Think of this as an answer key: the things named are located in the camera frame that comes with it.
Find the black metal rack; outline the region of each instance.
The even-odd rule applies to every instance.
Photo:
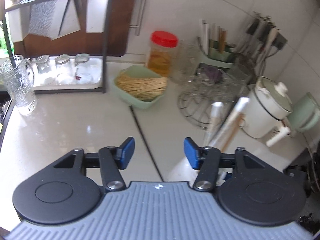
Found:
[[[2,24],[3,24],[5,43],[6,43],[9,57],[12,57],[13,53],[12,53],[12,48],[9,40],[9,33],[7,28],[7,22],[5,19],[5,14],[9,11],[23,8],[25,6],[30,6],[30,5],[34,5],[42,2],[48,2],[48,1],[53,1],[53,0],[23,0],[4,10]],[[70,93],[70,92],[103,92],[103,93],[107,92],[106,73],[107,73],[108,26],[109,26],[109,15],[111,11],[110,6],[111,6],[111,0],[108,1],[108,5],[107,5],[106,19],[105,19],[104,32],[103,32],[103,44],[102,44],[102,55],[101,55],[102,56],[102,77],[101,77],[102,86],[98,88],[91,88],[91,89],[36,90],[35,91],[36,94],[53,94],[53,93]]]

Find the counter seam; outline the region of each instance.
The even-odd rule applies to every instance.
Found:
[[[137,118],[137,116],[136,116],[136,114],[135,114],[135,112],[134,112],[134,110],[133,110],[133,107],[132,107],[132,106],[129,106],[129,109],[130,109],[131,115],[132,115],[132,117],[133,117],[133,119],[134,119],[134,122],[135,122],[135,124],[136,124],[136,126],[137,126],[137,129],[138,129],[138,131],[139,131],[139,133],[140,133],[140,136],[141,136],[141,138],[142,138],[142,140],[143,140],[143,143],[144,143],[144,145],[145,145],[146,148],[147,148],[147,152],[148,152],[148,154],[149,154],[149,156],[150,156],[150,158],[151,158],[151,161],[153,162],[153,165],[154,165],[154,167],[155,167],[155,169],[156,169],[156,171],[157,171],[157,173],[158,173],[161,181],[164,182],[164,179],[163,179],[163,177],[162,177],[162,175],[161,175],[161,172],[160,172],[160,170],[159,170],[159,168],[158,168],[158,166],[157,166],[157,164],[156,164],[156,161],[155,161],[155,159],[154,159],[154,157],[153,157],[153,155],[152,155],[152,153],[151,153],[149,144],[148,144],[148,142],[147,142],[147,140],[146,140],[146,138],[145,138],[145,136],[144,136],[144,134],[143,134],[143,131],[142,131],[141,126],[140,126],[140,124],[139,124],[138,118]]]

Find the rice cooker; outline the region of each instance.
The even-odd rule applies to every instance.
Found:
[[[282,123],[292,112],[287,91],[283,83],[260,77],[248,96],[250,102],[244,111],[243,130],[253,138],[261,138],[277,127],[279,133],[266,142],[269,147],[290,133]]]

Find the red lid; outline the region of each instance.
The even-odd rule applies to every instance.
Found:
[[[157,45],[174,48],[178,44],[176,35],[164,31],[155,31],[151,34],[151,41]]]

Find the plastic jar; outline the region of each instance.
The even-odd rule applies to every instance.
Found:
[[[175,54],[175,48],[178,44],[178,38],[169,32],[155,31],[152,33],[150,40],[147,68],[163,77],[167,77]]]

